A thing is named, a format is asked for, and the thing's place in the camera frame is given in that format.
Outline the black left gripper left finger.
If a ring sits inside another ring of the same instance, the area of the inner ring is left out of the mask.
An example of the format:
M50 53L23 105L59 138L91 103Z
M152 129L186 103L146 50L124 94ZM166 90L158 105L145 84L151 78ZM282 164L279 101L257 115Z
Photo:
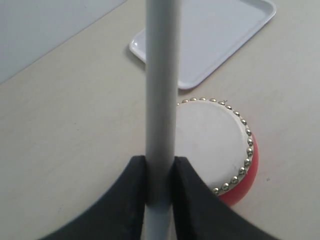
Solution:
M139 240L147 195L147 164L133 156L112 187L89 209L46 240Z

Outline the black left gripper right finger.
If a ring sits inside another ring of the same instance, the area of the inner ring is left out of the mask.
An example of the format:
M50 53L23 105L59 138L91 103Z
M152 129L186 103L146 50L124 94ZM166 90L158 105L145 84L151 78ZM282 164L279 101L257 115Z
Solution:
M273 240L222 202L185 157L171 170L171 196L178 240Z

